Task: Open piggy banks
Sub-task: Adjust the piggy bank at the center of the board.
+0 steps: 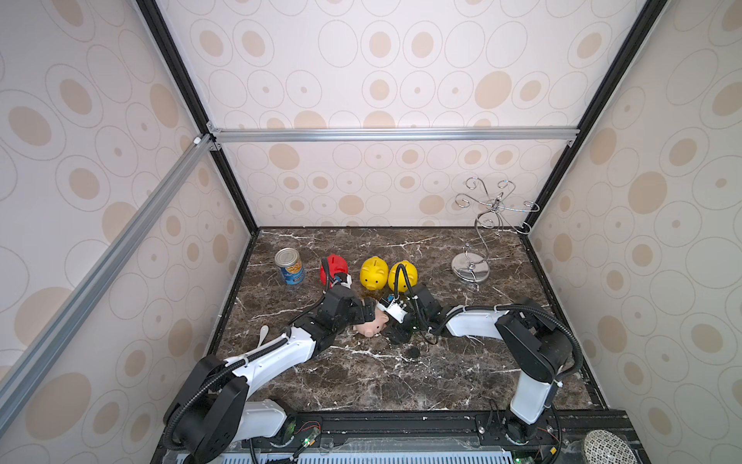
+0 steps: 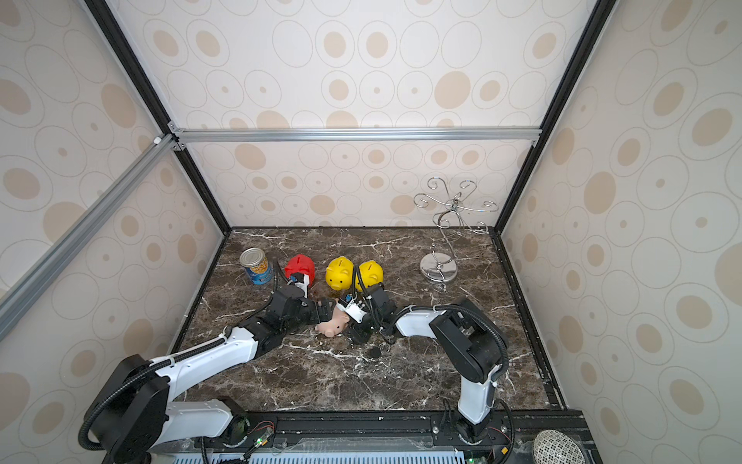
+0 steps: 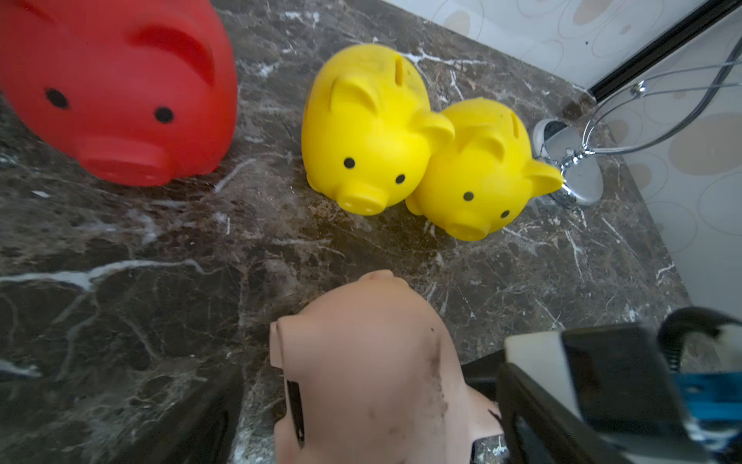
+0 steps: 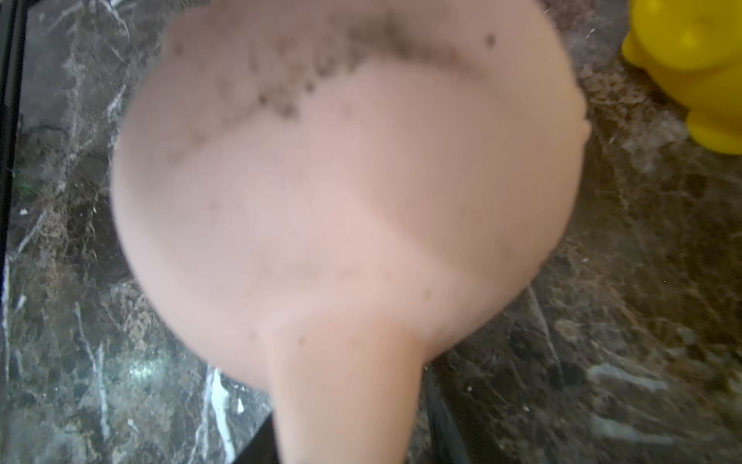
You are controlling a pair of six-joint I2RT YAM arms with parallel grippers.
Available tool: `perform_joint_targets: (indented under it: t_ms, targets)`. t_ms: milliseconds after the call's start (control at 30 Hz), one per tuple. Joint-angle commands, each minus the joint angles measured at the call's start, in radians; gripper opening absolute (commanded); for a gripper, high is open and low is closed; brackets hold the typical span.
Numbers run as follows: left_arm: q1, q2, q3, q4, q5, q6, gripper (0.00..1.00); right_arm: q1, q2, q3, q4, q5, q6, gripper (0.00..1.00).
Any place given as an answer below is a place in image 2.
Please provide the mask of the yellow piggy bank front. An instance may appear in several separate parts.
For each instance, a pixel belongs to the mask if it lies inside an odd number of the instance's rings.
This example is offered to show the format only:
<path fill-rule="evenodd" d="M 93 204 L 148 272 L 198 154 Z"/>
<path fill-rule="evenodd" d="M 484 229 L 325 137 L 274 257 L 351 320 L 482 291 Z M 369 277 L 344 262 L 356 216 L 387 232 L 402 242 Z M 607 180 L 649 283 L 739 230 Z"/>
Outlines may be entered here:
<path fill-rule="evenodd" d="M 374 260 L 366 261 L 359 266 L 359 277 L 356 281 L 357 290 L 361 291 L 361 283 L 366 289 L 384 281 L 384 270 L 382 266 Z"/>

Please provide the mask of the yellow piggy bank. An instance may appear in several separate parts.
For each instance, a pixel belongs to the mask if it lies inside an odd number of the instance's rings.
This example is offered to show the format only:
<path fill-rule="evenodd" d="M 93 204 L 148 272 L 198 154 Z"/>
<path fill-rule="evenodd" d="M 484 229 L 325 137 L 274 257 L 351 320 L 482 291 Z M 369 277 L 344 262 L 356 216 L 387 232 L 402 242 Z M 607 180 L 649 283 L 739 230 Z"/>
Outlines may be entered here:
<path fill-rule="evenodd" d="M 366 289 L 384 281 L 384 270 L 382 266 L 374 260 L 366 261 L 359 266 L 359 277 L 356 281 L 357 290 L 361 291 L 361 283 Z"/>
<path fill-rule="evenodd" d="M 334 258 L 326 268 L 326 283 L 334 291 L 349 290 L 352 286 L 355 265 L 345 256 Z"/>

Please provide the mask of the pink piggy bank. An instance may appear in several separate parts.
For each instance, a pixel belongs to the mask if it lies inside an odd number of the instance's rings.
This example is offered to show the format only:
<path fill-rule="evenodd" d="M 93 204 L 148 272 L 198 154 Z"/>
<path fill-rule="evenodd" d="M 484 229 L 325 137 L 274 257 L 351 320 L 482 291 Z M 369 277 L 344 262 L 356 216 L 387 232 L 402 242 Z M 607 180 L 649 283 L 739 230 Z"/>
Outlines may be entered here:
<path fill-rule="evenodd" d="M 350 322 L 349 315 L 336 305 L 332 310 L 332 318 L 315 326 L 315 331 L 327 338 L 334 338 L 342 334 Z"/>

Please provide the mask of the red piggy bank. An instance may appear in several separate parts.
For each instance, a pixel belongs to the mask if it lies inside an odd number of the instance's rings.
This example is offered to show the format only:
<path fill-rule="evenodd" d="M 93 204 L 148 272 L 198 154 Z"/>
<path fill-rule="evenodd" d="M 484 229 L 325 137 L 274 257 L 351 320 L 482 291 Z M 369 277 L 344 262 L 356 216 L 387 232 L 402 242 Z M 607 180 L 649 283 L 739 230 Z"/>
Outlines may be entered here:
<path fill-rule="evenodd" d="M 286 278 L 291 278 L 297 274 L 308 276 L 308 285 L 311 286 L 314 283 L 316 275 L 315 264 L 308 256 L 298 254 L 288 261 L 284 269 L 284 274 Z"/>

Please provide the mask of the yellow piggy bank back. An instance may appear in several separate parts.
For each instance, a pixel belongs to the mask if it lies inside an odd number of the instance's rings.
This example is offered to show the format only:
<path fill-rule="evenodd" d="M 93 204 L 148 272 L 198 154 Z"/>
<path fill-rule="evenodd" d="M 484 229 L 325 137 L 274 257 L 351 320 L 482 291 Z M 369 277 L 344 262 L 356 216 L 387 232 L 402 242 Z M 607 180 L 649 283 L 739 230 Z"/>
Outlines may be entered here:
<path fill-rule="evenodd" d="M 334 291 L 349 290 L 352 286 L 355 265 L 345 256 L 334 258 L 326 268 L 326 283 Z"/>

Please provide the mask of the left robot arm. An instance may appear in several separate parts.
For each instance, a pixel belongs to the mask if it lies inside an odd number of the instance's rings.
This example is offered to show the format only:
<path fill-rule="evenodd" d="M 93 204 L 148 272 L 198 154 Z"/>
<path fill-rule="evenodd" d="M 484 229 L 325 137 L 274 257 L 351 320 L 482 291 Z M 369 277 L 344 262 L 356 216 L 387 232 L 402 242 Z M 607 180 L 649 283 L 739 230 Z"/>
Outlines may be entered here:
<path fill-rule="evenodd" d="M 108 463 L 129 463 L 167 442 L 195 437 L 243 440 L 245 413 L 231 399 L 177 398 L 222 371 L 267 354 L 286 334 L 323 323 L 340 328 L 334 321 L 336 301 L 309 299 L 312 281 L 307 274 L 292 274 L 261 309 L 212 340 L 152 360 L 125 358 L 84 414 L 77 433 L 81 448 L 102 450 Z"/>

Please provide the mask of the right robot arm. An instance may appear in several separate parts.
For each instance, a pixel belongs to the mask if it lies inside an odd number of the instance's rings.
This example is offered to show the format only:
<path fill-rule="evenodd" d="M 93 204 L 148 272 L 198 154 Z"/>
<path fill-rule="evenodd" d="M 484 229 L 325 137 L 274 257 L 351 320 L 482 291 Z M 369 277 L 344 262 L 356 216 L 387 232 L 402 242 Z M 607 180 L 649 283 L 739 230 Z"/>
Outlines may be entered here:
<path fill-rule="evenodd" d="M 377 333 L 394 342 L 403 338 L 433 338 L 461 375 L 456 427 L 462 438 L 475 443 L 485 435 L 486 423 L 496 404 L 498 380 L 509 367 L 508 342 L 502 331 L 472 301 L 453 304 L 407 305 L 400 309 L 377 284 L 357 296 L 347 296 L 335 308 L 340 328 L 355 343 L 365 343 Z"/>

